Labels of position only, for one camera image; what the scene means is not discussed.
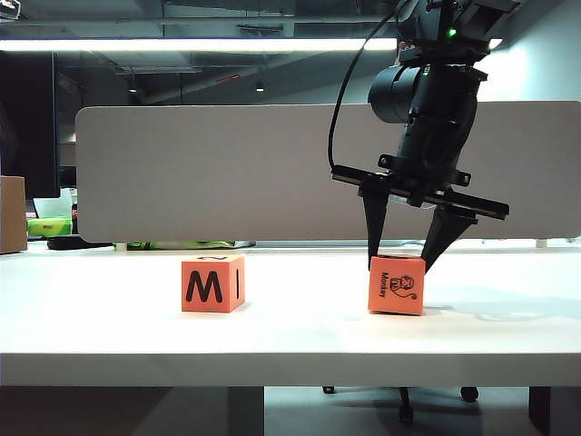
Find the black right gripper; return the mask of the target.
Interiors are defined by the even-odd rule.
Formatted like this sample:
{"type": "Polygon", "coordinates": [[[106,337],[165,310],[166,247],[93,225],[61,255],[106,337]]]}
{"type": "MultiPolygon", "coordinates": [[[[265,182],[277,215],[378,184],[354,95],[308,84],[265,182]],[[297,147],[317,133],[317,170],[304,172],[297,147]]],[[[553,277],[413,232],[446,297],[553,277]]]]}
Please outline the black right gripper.
{"type": "Polygon", "coordinates": [[[458,170],[458,158],[475,121],[478,88],[487,74],[465,64],[391,66],[378,74],[369,91],[373,113],[388,124],[403,124],[395,155],[378,159],[380,172],[335,166],[333,179],[359,187],[368,236],[368,269],[378,255],[389,195],[414,207],[438,205],[421,258],[425,273],[477,214],[503,220],[505,203],[454,192],[466,187],[470,173],[458,170]]]}

